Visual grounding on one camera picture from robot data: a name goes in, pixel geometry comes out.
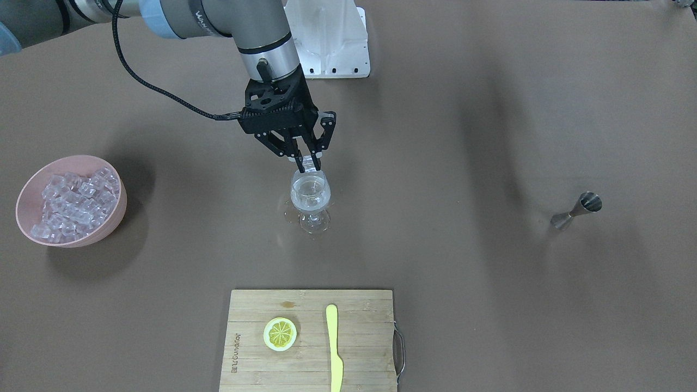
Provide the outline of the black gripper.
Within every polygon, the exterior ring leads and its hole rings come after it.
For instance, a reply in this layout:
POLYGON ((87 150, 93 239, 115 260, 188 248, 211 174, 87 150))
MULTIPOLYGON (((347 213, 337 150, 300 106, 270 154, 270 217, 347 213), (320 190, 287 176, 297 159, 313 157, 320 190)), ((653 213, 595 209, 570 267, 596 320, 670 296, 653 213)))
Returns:
POLYGON ((291 106, 256 113, 244 109, 239 122, 246 134, 251 134, 276 156, 294 161, 301 173, 306 172, 303 154, 294 137, 301 137, 310 153, 312 166, 321 170, 321 154, 328 149, 337 124, 336 112, 319 112, 316 107, 291 106))

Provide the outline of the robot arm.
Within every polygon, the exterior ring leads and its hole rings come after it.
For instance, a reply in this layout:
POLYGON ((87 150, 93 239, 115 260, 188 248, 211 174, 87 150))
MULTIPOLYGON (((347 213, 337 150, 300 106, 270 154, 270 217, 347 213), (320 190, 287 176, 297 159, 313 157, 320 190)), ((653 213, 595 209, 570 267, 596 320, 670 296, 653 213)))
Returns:
POLYGON ((237 121, 274 155, 299 172, 321 169, 336 126, 336 113, 314 104, 281 1, 3 1, 2 55, 87 26, 109 23, 117 56, 139 84, 202 117, 237 121), (249 75, 238 112, 212 114, 156 87, 134 72, 120 47, 119 21, 141 17, 163 38, 231 38, 249 75))

